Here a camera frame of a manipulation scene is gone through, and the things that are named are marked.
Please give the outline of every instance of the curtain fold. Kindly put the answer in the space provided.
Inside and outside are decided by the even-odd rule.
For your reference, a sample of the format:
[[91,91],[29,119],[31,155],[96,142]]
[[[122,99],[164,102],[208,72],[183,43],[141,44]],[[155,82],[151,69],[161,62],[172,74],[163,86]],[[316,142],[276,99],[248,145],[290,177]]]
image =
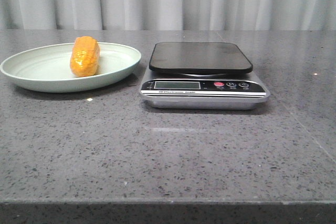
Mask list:
[[0,28],[336,30],[336,0],[0,0]]

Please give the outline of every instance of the corn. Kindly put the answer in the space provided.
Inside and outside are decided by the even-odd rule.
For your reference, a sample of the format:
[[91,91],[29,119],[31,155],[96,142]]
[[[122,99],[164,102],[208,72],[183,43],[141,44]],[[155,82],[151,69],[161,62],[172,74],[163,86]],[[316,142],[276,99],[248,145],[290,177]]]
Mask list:
[[90,36],[78,37],[72,48],[70,69],[78,77],[93,76],[98,69],[100,48]]

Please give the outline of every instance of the red button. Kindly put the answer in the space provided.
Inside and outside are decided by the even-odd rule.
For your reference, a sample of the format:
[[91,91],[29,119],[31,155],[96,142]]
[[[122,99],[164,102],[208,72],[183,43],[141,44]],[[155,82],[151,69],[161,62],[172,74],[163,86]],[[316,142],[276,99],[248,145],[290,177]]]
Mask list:
[[214,82],[214,85],[215,85],[216,87],[222,87],[222,86],[224,86],[225,84],[222,83],[221,81],[215,81],[215,82]]

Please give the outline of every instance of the plate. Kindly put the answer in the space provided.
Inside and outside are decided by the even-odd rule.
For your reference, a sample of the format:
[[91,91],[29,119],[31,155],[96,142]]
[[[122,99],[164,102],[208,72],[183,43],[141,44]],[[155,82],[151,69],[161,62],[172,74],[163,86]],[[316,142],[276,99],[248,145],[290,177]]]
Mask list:
[[130,75],[141,59],[135,48],[99,42],[97,74],[76,77],[70,70],[73,43],[39,47],[13,55],[0,70],[9,80],[25,89],[65,93],[101,88]]

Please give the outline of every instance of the kitchen scale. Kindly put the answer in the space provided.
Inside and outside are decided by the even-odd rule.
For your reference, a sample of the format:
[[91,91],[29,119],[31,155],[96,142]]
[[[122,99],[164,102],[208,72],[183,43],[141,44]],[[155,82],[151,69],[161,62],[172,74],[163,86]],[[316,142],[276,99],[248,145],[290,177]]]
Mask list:
[[155,45],[140,87],[155,108],[251,110],[270,92],[234,44],[161,42]]

